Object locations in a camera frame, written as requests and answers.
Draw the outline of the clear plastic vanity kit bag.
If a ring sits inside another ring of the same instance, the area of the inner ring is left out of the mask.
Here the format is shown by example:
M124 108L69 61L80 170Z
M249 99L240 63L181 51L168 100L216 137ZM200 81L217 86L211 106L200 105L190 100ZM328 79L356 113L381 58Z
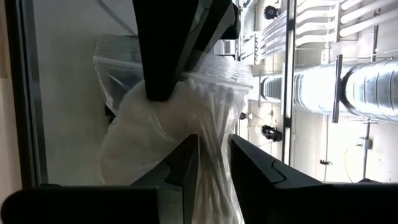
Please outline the clear plastic vanity kit bag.
M127 185L153 169L188 135L201 139L193 224L244 224L230 171L229 142L252 88L252 69L194 51L164 102L148 100L136 36L97 40L95 70L115 114L101 147L100 180Z

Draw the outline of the black frame post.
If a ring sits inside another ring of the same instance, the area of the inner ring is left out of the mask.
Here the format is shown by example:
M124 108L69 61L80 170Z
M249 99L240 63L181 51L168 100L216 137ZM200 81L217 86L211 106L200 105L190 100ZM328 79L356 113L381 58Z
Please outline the black frame post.
M48 183L33 0L5 0L22 187Z

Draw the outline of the silver ventilation duct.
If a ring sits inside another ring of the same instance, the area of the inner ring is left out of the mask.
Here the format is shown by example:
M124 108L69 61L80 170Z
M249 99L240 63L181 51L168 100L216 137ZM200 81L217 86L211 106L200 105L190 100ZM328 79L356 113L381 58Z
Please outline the silver ventilation duct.
M293 106L310 113L332 114L334 64L296 69ZM398 59L343 65L340 114L398 123Z

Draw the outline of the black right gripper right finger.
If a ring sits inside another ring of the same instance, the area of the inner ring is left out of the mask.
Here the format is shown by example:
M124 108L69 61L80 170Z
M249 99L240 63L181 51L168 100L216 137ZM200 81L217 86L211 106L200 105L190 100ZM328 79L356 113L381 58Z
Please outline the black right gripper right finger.
M245 224L299 224L305 214L305 191L323 183L234 134L231 175Z

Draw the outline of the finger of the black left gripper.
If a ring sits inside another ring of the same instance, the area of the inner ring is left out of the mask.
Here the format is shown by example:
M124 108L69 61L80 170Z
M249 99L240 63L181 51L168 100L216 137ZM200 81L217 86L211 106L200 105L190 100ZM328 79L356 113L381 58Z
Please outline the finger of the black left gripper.
M181 77L213 0L132 0L146 97L167 101Z
M209 15L187 59L185 70L198 64L199 58L210 54L219 40L236 40L240 33L238 7L232 0L213 0Z

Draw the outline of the black ceiling light track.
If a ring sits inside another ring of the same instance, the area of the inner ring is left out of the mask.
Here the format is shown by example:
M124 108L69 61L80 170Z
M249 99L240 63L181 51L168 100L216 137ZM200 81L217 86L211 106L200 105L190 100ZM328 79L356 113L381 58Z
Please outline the black ceiling light track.
M282 162L290 165L292 139L293 84L295 70L295 28L297 0L287 0L285 30L285 63L282 75L283 140Z

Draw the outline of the black ceiling spotlight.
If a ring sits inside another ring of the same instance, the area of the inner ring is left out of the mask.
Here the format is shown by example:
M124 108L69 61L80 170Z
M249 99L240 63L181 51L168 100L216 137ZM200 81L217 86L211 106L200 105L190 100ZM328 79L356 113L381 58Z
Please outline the black ceiling spotlight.
M264 9L264 17L267 20L272 20L278 17L280 14L280 9L274 6L266 6Z
M271 140L272 142L279 142L283 138L283 134L280 131L275 127L268 126L266 124L261 127L261 133L266 139Z

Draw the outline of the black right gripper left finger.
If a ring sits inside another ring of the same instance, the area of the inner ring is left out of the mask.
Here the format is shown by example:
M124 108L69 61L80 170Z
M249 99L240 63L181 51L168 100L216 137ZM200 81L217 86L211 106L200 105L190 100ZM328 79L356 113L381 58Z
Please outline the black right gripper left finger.
M134 224L192 224L199 137L191 134L165 159L136 180Z

